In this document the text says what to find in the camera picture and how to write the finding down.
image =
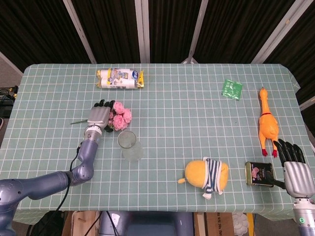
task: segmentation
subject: floor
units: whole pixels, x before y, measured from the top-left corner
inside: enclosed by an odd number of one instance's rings
[[[5,61],[0,59],[0,87],[12,87],[19,85],[21,76],[14,71]],[[8,119],[4,120],[4,125],[0,130],[0,146],[4,137]],[[315,146],[315,139],[310,137]],[[14,222],[13,229],[17,236],[25,236],[28,225]],[[257,215],[255,220],[256,236],[295,236],[299,235],[296,223],[293,220],[270,221],[261,215]]]

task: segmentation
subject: yellow plush toy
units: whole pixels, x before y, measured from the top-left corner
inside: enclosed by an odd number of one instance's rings
[[[211,199],[213,192],[222,194],[228,180],[228,165],[221,161],[204,157],[200,161],[191,161],[185,168],[185,177],[178,183],[188,181],[191,185],[205,189],[203,197]]]

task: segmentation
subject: green packet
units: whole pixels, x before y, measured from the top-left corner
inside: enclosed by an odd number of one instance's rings
[[[225,97],[240,100],[243,85],[236,81],[225,80],[222,95]]]

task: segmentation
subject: tin can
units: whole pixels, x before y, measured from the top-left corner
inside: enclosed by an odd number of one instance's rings
[[[137,89],[143,87],[143,71],[126,68],[109,68],[96,72],[101,89]]]
[[[266,177],[266,173],[269,171],[273,178],[272,164],[261,162],[246,162],[245,163],[245,175],[247,185],[264,185],[273,187]]]

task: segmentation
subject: pink flower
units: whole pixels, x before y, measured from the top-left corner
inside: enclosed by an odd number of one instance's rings
[[[123,117],[124,117],[124,120],[126,123],[130,123],[131,122],[131,119],[132,119],[132,115],[131,115],[131,111],[130,109],[125,109],[125,112],[123,114]]]
[[[109,113],[109,119],[113,119],[114,118],[114,113],[113,112],[110,112]]]
[[[113,126],[115,130],[125,129],[126,128],[126,122],[122,115],[115,115],[113,119]]]
[[[115,102],[113,108],[115,112],[119,115],[123,114],[125,111],[124,106],[121,102]]]

